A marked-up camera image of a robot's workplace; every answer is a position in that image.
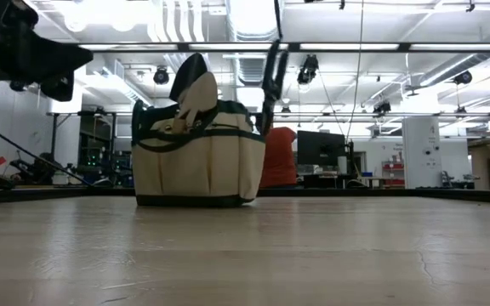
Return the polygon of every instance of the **pillar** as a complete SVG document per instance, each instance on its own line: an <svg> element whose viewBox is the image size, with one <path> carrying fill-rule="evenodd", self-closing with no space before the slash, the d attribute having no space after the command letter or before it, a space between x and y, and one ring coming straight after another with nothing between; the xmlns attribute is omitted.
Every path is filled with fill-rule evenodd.
<svg viewBox="0 0 490 306"><path fill-rule="evenodd" d="M406 188L442 187L438 118L410 117L402 127Z"/></svg>
<svg viewBox="0 0 490 306"><path fill-rule="evenodd" d="M489 154L490 148L487 145L470 148L472 156L472 174L479 177L474 181L476 190L490 190L489 180Z"/></svg>
<svg viewBox="0 0 490 306"><path fill-rule="evenodd" d="M435 93L421 92L402 101L402 111L437 113ZM404 176L407 189L442 187L442 152L438 117L410 116L402 121Z"/></svg>
<svg viewBox="0 0 490 306"><path fill-rule="evenodd" d="M86 74L86 66L75 71L75 79L79 79L81 74ZM73 97L71 101L59 102L51 101L50 111L62 113L58 117L58 128L56 130L56 141L54 159L65 166L67 163L77 165L79 150L79 133L81 131L81 118L69 116L65 113L76 113L83 107L83 87L75 82L73 87Z"/></svg>

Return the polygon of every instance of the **wooden floor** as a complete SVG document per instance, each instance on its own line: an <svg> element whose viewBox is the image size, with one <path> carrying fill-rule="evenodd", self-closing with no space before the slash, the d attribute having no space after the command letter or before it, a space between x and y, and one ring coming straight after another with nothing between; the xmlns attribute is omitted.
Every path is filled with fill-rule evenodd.
<svg viewBox="0 0 490 306"><path fill-rule="evenodd" d="M490 305L490 204L0 204L0 306Z"/></svg>

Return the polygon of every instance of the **computer monitor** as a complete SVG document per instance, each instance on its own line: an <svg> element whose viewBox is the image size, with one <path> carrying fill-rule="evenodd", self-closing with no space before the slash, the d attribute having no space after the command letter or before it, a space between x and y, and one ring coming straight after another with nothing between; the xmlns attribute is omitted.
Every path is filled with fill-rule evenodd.
<svg viewBox="0 0 490 306"><path fill-rule="evenodd" d="M298 164L337 166L338 156L345 156L344 135L298 131Z"/></svg>

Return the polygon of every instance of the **canvas tote bag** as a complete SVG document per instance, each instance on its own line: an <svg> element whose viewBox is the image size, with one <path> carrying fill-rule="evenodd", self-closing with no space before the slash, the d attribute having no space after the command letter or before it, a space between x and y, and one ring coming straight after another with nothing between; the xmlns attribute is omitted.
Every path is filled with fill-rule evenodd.
<svg viewBox="0 0 490 306"><path fill-rule="evenodd" d="M135 194L139 206L237 207L252 201L264 164L264 137L253 133L247 109L218 100L203 73L179 103L132 119Z"/></svg>

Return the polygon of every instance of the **shelving unit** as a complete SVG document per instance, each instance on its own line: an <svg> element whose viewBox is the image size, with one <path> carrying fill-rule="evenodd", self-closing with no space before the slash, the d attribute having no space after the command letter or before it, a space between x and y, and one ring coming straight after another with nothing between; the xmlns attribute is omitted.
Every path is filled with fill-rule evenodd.
<svg viewBox="0 0 490 306"><path fill-rule="evenodd" d="M385 188L390 189L403 189L406 188L406 181L404 179L404 163L401 161L383 161L381 163L383 170L383 177L391 177L391 179L385 180Z"/></svg>

